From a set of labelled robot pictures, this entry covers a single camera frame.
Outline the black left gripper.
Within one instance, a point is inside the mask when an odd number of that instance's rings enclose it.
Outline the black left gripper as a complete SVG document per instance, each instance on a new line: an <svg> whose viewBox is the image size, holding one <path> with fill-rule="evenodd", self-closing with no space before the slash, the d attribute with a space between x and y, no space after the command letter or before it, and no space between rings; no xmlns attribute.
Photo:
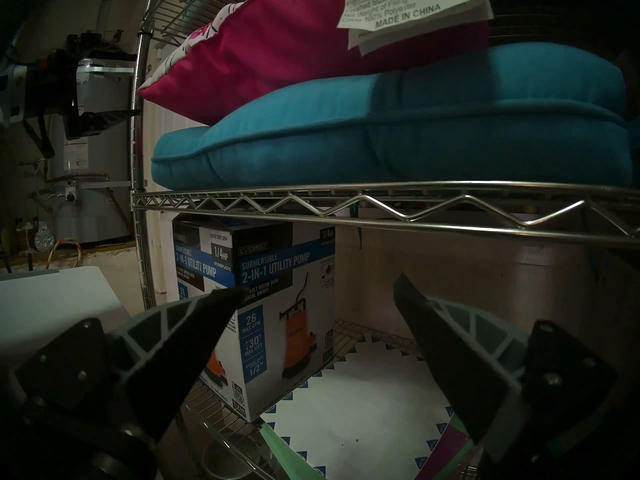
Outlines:
<svg viewBox="0 0 640 480"><path fill-rule="evenodd" d="M46 59L27 68L24 118L35 118L41 139L47 134L45 117L59 115L65 134L75 140L103 133L132 117L140 109L119 109L79 113L77 71L81 57L56 49Z"/></svg>

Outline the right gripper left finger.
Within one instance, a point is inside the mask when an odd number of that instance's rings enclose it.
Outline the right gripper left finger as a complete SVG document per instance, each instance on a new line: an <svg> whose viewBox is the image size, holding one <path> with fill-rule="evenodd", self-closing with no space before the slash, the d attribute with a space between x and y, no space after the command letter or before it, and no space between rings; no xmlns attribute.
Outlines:
<svg viewBox="0 0 640 480"><path fill-rule="evenodd" d="M78 321L17 368L39 428L82 442L132 426L159 441L247 289L232 287L146 310L106 333Z"/></svg>

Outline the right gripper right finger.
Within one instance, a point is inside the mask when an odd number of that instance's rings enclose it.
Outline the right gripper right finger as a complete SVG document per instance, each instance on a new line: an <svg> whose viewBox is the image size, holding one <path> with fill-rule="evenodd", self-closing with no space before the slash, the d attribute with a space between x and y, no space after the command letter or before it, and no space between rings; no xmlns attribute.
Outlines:
<svg viewBox="0 0 640 480"><path fill-rule="evenodd" d="M401 273L393 300L481 464L558 464L566 432L588 423L617 372L546 319L526 332L492 313L427 297Z"/></svg>

